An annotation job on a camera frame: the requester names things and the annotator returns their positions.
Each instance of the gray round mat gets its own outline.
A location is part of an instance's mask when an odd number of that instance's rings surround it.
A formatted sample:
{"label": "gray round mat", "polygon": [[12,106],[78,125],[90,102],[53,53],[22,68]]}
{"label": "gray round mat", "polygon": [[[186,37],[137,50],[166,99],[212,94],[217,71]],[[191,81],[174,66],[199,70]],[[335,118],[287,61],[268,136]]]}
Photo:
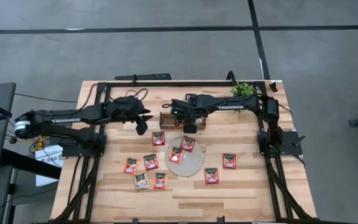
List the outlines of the gray round mat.
{"label": "gray round mat", "polygon": [[180,147],[181,141],[183,138],[176,138],[165,149],[165,164],[168,169],[174,174],[180,177],[190,177],[195,175],[203,166],[204,163],[204,152],[200,144],[197,143],[194,145],[193,151],[185,151],[181,164],[176,162],[168,161],[168,156],[172,146]]}

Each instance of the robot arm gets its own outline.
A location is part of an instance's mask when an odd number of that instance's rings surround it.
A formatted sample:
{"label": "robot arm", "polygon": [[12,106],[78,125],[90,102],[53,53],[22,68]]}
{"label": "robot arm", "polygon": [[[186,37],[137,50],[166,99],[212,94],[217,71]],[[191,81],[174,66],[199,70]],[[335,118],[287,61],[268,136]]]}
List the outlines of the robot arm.
{"label": "robot arm", "polygon": [[15,119],[15,135],[22,139],[37,136],[75,139],[82,143],[94,140],[94,130],[66,128],[59,124],[84,122],[86,124],[104,124],[126,121],[137,123],[137,133],[143,135],[147,130],[146,121],[153,116],[140,116],[149,113],[142,102],[133,96],[120,97],[113,102],[99,103],[79,110],[29,111]]}
{"label": "robot arm", "polygon": [[171,114],[175,123],[184,123],[184,130],[195,130],[195,121],[200,117],[208,117],[217,110],[249,110],[268,124],[268,149],[266,153],[276,155],[283,149],[282,130],[278,126],[278,101],[272,97],[254,94],[249,96],[231,96],[215,98],[211,95],[197,95],[189,101],[172,100]]}

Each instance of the potted plant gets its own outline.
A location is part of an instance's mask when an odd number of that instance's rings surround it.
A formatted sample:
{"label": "potted plant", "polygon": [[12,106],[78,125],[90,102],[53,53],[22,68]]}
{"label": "potted plant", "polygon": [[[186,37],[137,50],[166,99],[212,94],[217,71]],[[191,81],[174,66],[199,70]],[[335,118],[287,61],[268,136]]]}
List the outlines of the potted plant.
{"label": "potted plant", "polygon": [[[252,85],[246,83],[236,84],[230,91],[233,96],[249,96],[256,93],[255,88]],[[241,110],[235,110],[234,112],[241,113]]]}

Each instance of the snack bag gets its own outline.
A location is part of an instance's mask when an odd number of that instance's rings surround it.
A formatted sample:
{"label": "snack bag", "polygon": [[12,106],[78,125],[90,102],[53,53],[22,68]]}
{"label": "snack bag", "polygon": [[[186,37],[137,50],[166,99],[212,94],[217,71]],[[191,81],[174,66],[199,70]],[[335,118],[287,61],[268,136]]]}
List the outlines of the snack bag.
{"label": "snack bag", "polygon": [[235,154],[223,154],[223,168],[224,169],[236,169],[236,155]]}
{"label": "snack bag", "polygon": [[218,184],[218,168],[205,168],[205,184]]}
{"label": "snack bag", "polygon": [[151,154],[148,156],[144,156],[143,160],[144,160],[144,166],[146,166],[146,171],[158,168],[157,155]]}
{"label": "snack bag", "polygon": [[136,191],[149,189],[149,180],[147,179],[147,174],[136,175],[135,178],[135,188]]}
{"label": "snack bag", "polygon": [[183,137],[183,140],[181,141],[180,148],[184,149],[188,152],[192,152],[195,143],[196,143],[196,140],[185,136],[185,137]]}
{"label": "snack bag", "polygon": [[152,133],[153,146],[164,146],[165,145],[165,132]]}
{"label": "snack bag", "polygon": [[137,159],[131,159],[128,158],[125,161],[125,167],[124,167],[124,173],[126,174],[132,174],[135,175],[136,174],[136,170],[137,170],[137,164],[139,163],[139,161]]}
{"label": "snack bag", "polygon": [[171,162],[181,163],[183,153],[183,149],[172,146],[171,151],[169,152],[168,160]]}
{"label": "snack bag", "polygon": [[153,189],[167,189],[167,174],[154,174]]}

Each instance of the wooden table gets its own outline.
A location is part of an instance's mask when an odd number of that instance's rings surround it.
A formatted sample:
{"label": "wooden table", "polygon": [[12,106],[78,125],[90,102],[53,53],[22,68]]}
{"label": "wooden table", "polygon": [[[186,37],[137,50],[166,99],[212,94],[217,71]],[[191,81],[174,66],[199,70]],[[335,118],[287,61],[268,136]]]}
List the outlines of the wooden table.
{"label": "wooden table", "polygon": [[[94,83],[96,82],[83,82],[78,107],[85,102]],[[276,93],[268,89],[268,95],[288,107],[283,83],[278,82],[277,88]],[[111,96],[113,98],[124,96],[130,89],[141,88],[112,88]],[[135,124],[106,125],[108,142],[105,154],[100,160],[91,221],[131,222],[132,218],[139,218],[141,222],[215,222],[216,217],[223,215],[228,222],[274,221],[265,162],[259,154],[257,118],[252,112],[242,111],[241,114],[234,114],[233,111],[217,111],[208,116],[204,131],[187,134],[201,144],[205,155],[202,169],[193,177],[173,175],[164,163],[165,146],[152,146],[152,131],[160,130],[159,113],[170,111],[169,108],[162,108],[162,104],[169,103],[172,98],[184,100],[186,93],[209,94],[216,97],[231,96],[230,89],[230,87],[215,86],[148,87],[149,94],[143,100],[143,104],[151,110],[151,115],[154,117],[147,122],[149,129],[143,136],[137,135]],[[90,99],[94,99],[95,92],[96,88]],[[294,128],[291,114],[282,108],[280,108],[279,125],[284,131]],[[85,124],[75,124],[74,128],[85,126]],[[182,136],[182,131],[165,131],[167,143]],[[237,170],[222,168],[224,152],[237,154]],[[160,164],[160,168],[156,171],[168,174],[168,189],[135,192],[134,177],[122,173],[125,159],[128,157],[139,159],[137,173],[141,174],[145,172],[143,156],[151,153],[157,154]],[[316,216],[303,164],[293,156],[282,156],[282,161],[289,191],[307,213]],[[67,205],[75,162],[76,158],[72,157],[64,163],[51,218],[58,216]],[[73,195],[77,190],[81,164],[80,161]],[[206,167],[218,168],[218,185],[204,184]],[[152,180],[154,172],[147,172],[149,180]],[[277,191],[281,213],[285,217],[282,195],[279,190]],[[81,203],[80,218],[85,214],[86,199],[87,195]]]}

